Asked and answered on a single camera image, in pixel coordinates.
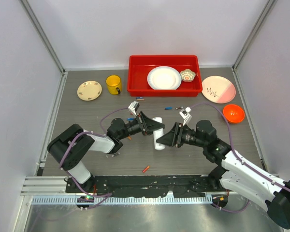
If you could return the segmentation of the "white remote control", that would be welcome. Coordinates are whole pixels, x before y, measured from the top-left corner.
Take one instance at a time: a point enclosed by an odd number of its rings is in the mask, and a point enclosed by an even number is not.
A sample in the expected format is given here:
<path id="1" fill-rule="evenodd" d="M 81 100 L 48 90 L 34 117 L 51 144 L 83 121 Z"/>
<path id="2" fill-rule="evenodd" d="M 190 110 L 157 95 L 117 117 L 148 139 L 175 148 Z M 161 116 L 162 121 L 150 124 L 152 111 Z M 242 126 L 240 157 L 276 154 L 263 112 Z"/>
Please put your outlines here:
<path id="1" fill-rule="evenodd" d="M 161 117 L 155 117 L 152 118 L 154 121 L 162 123 L 162 118 Z M 159 130 L 155 130 L 153 131 L 153 139 L 154 139 L 154 148 L 156 150 L 164 150 L 165 149 L 165 145 L 160 144 L 157 142 L 157 139 L 162 137 L 164 135 L 164 129 L 159 129 Z"/>

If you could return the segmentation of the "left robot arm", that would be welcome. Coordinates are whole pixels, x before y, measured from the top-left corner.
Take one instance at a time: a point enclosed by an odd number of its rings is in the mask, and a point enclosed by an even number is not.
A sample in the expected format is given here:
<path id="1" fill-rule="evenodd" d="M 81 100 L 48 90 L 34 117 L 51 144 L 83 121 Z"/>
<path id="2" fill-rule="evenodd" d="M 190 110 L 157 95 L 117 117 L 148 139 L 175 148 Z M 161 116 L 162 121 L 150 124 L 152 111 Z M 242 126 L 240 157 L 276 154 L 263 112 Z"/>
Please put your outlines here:
<path id="1" fill-rule="evenodd" d="M 113 155 L 123 146 L 123 139 L 137 133 L 152 135 L 164 128 L 161 120 L 153 120 L 143 112 L 127 123 L 121 118 L 113 119 L 104 135 L 73 124 L 49 143 L 47 151 L 59 163 L 59 167 L 71 176 L 77 188 L 87 193 L 95 184 L 94 175 L 82 163 L 82 158 L 88 151 Z"/>

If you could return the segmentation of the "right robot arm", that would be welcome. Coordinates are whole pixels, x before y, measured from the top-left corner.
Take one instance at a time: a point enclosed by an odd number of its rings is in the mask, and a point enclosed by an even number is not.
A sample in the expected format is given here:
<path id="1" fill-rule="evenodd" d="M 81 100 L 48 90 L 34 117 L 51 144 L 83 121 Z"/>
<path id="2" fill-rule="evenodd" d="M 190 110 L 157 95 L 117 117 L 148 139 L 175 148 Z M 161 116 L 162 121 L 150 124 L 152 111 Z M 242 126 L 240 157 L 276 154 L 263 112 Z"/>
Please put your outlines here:
<path id="1" fill-rule="evenodd" d="M 212 190 L 234 191 L 265 210 L 278 226 L 290 229 L 290 180 L 274 176 L 244 158 L 218 138 L 210 121 L 199 121 L 194 130 L 175 123 L 157 143 L 177 148 L 184 144 L 203 148 L 204 156 L 217 165 L 208 179 Z"/>

